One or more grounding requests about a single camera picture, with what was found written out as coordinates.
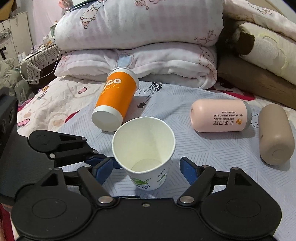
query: cup rim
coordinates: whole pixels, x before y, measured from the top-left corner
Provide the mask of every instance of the cup rim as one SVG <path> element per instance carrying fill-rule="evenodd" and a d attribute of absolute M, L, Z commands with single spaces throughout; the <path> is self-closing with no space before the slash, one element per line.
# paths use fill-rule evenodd
<path fill-rule="evenodd" d="M 170 132 L 171 132 L 172 135 L 173 135 L 174 148 L 173 148 L 172 151 L 171 151 L 170 157 L 169 157 L 164 163 L 162 163 L 162 164 L 160 164 L 160 165 L 158 165 L 158 166 L 156 166 L 156 167 L 154 167 L 154 168 L 152 168 L 152 169 L 150 169 L 150 170 L 147 170 L 147 171 L 135 172 L 135 171 L 132 171 L 132 170 L 130 170 L 129 168 L 125 167 L 124 165 L 122 165 L 122 163 L 118 160 L 118 158 L 117 158 L 117 156 L 116 156 L 116 154 L 115 154 L 115 152 L 114 152 L 114 137 L 115 137 L 116 133 L 117 133 L 117 132 L 118 132 L 118 131 L 119 131 L 119 130 L 125 125 L 125 124 L 127 124 L 127 123 L 129 123 L 129 122 L 132 122 L 132 121 L 135 121 L 135 120 L 137 120 L 137 119 L 142 119 L 142 118 L 156 119 L 156 120 L 161 121 L 162 123 L 164 123 L 164 124 L 169 128 Z M 119 128 L 117 129 L 117 131 L 114 133 L 114 136 L 113 136 L 113 138 L 112 138 L 112 152 L 113 152 L 114 158 L 115 158 L 116 161 L 119 163 L 119 165 L 122 166 L 123 169 L 127 170 L 128 172 L 134 173 L 134 174 L 145 174 L 145 173 L 149 173 L 149 172 L 152 172 L 152 171 L 154 171 L 154 170 L 160 168 L 161 166 L 163 166 L 164 164 L 166 164 L 166 163 L 171 159 L 171 157 L 173 156 L 173 154 L 174 154 L 174 152 L 175 152 L 175 149 L 176 149 L 176 137 L 175 137 L 175 134 L 174 134 L 172 128 L 171 128 L 167 123 L 165 123 L 163 120 L 161 120 L 161 119 L 159 119 L 159 118 L 151 117 L 151 116 L 142 116 L 142 117 L 138 117 L 138 118 L 135 118 L 135 119 L 129 120 L 128 122 L 125 122 L 121 127 L 119 127 Z"/>

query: white cable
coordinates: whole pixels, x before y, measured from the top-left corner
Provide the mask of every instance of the white cable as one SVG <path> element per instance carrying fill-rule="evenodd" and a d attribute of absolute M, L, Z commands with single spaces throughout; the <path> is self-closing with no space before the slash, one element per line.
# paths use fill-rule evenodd
<path fill-rule="evenodd" d="M 60 52 L 61 52 L 61 49 L 59 50 L 59 53 L 58 53 L 58 55 L 57 55 L 57 61 L 59 60 L 59 54 L 60 54 Z M 21 75 L 21 77 L 23 78 L 23 80 L 25 80 L 25 81 L 27 81 L 27 82 L 32 82 L 32 81 L 36 81 L 36 80 L 42 79 L 42 78 L 44 78 L 44 77 L 46 77 L 46 76 L 49 76 L 49 75 L 55 70 L 55 68 L 56 68 L 56 66 L 57 66 L 57 61 L 56 61 L 56 64 L 55 64 L 55 66 L 54 66 L 54 69 L 53 69 L 49 74 L 47 74 L 47 75 L 45 75 L 45 76 L 43 76 L 43 77 L 41 77 L 41 78 L 35 79 L 35 80 L 26 80 L 26 79 L 24 78 L 24 76 L 22 75 L 22 64 L 25 62 L 25 60 L 24 60 L 24 61 L 20 64 L 20 75 Z"/>

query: paper cup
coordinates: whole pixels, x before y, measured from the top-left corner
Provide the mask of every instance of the paper cup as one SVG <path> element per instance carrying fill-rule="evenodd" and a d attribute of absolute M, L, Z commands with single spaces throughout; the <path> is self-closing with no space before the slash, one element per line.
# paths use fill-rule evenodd
<path fill-rule="evenodd" d="M 112 151 L 133 183 L 155 190 L 165 181 L 168 161 L 176 147 L 172 129 L 154 117 L 140 117 L 123 124 L 114 134 Z"/>
<path fill-rule="evenodd" d="M 112 70 L 91 116 L 92 122 L 103 131 L 116 131 L 138 87 L 139 80 L 130 69 L 118 67 Z"/>

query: brown blanket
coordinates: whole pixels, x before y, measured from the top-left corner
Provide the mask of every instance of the brown blanket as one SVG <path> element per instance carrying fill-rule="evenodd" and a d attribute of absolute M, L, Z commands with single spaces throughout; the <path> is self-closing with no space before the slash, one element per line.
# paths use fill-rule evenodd
<path fill-rule="evenodd" d="M 218 64 L 218 77 L 241 90 L 296 110 L 296 86 L 239 57 L 227 54 L 222 56 Z"/>

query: metal screw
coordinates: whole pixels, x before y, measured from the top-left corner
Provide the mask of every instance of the metal screw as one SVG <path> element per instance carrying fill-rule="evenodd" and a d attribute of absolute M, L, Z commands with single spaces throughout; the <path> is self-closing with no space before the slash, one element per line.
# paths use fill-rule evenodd
<path fill-rule="evenodd" d="M 102 204 L 108 204 L 108 203 L 111 203 L 113 201 L 113 197 L 110 197 L 110 196 L 101 196 L 98 200 Z"/>
<path fill-rule="evenodd" d="M 183 196 L 183 197 L 180 197 L 180 202 L 182 202 L 184 204 L 193 203 L 194 202 L 194 198 L 191 197 L 191 196 Z"/>

